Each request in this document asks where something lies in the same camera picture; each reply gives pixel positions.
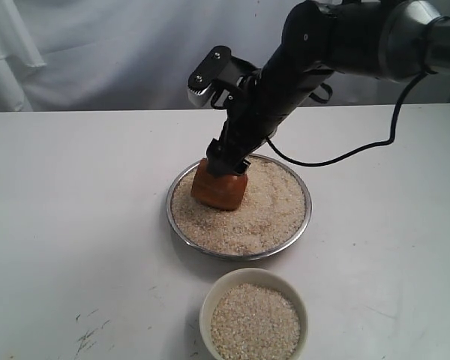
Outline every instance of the white backdrop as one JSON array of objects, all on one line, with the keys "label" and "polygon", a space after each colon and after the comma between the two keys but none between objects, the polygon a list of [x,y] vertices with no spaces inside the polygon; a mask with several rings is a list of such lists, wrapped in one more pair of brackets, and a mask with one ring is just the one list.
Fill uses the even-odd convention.
[{"label": "white backdrop", "polygon": [[[215,45],[263,65],[300,0],[0,2],[15,3],[46,63],[32,73],[11,66],[23,93],[6,96],[28,98],[33,110],[136,110],[191,107],[188,75]],[[450,1],[442,2],[445,6],[437,7],[450,14]],[[1,81],[10,80],[3,76]],[[343,74],[330,83],[331,104],[392,103],[403,87]],[[449,95],[450,78],[438,76],[421,84],[409,101],[446,102]],[[3,100],[0,110],[17,110],[10,106],[16,102]]]}]

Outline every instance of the rice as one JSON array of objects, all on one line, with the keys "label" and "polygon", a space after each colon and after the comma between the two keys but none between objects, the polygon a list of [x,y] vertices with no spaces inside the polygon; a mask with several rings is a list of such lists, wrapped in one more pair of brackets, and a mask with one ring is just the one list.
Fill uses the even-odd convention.
[{"label": "rice", "polygon": [[225,360],[287,360],[299,343],[300,330],[289,300],[250,283],[227,292],[211,318],[211,339]]},{"label": "rice", "polygon": [[258,254],[283,244],[302,225],[305,196],[293,175],[269,160],[249,161],[247,190],[235,211],[217,210],[191,197],[195,169],[178,183],[172,216],[192,242],[219,254]]}]

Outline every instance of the black cable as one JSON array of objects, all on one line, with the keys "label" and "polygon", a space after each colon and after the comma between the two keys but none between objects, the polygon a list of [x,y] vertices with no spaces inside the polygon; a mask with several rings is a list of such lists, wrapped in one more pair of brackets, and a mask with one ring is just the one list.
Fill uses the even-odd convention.
[{"label": "black cable", "polygon": [[405,99],[407,98],[407,95],[412,91],[412,89],[420,83],[428,74],[427,73],[420,73],[417,75],[402,91],[400,94],[400,97],[398,97],[397,103],[395,104],[395,108],[393,110],[393,115],[391,116],[391,124],[390,124],[390,137],[387,140],[383,141],[377,141],[372,142],[371,144],[363,145],[359,148],[356,148],[355,150],[352,150],[351,152],[347,152],[346,154],[343,154],[339,157],[336,157],[335,159],[331,159],[328,161],[324,161],[322,163],[302,163],[301,161],[293,160],[292,158],[286,156],[283,154],[280,150],[278,150],[275,145],[272,143],[270,138],[266,137],[266,142],[270,145],[271,149],[282,159],[285,161],[288,161],[289,163],[299,165],[300,167],[326,167],[327,165],[332,165],[337,163],[338,161],[342,161],[344,159],[349,158],[350,156],[353,156],[355,154],[358,154],[359,152],[363,152],[368,149],[377,148],[379,146],[388,146],[391,145],[395,141],[395,132],[397,130],[397,121],[398,121],[398,114],[400,113],[400,109],[402,105],[404,104]]}]

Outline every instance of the orange object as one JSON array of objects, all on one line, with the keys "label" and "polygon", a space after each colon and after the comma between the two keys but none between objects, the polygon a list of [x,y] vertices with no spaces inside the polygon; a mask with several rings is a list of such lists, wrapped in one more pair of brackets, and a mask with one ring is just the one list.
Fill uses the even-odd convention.
[{"label": "orange object", "polygon": [[196,168],[190,195],[201,203],[220,210],[236,210],[247,188],[247,174],[224,175],[215,178],[207,172],[207,159]]}]

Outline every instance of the white bowl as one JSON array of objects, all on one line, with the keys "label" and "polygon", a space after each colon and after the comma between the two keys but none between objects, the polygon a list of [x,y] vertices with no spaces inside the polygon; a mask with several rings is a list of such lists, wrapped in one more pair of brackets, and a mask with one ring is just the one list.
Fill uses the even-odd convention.
[{"label": "white bowl", "polygon": [[215,349],[212,341],[212,334],[210,331],[212,316],[218,302],[225,295],[225,293],[231,288],[243,283],[260,285],[262,287],[277,290],[292,302],[298,314],[301,331],[295,352],[289,360],[298,359],[305,347],[305,341],[307,340],[308,333],[308,317],[307,311],[305,310],[305,304],[296,290],[289,283],[272,272],[261,268],[241,268],[239,270],[229,272],[218,279],[211,287],[208,295],[205,297],[205,301],[203,302],[199,315],[200,334],[202,335],[203,342],[205,343],[208,351],[217,360],[224,360]]}]

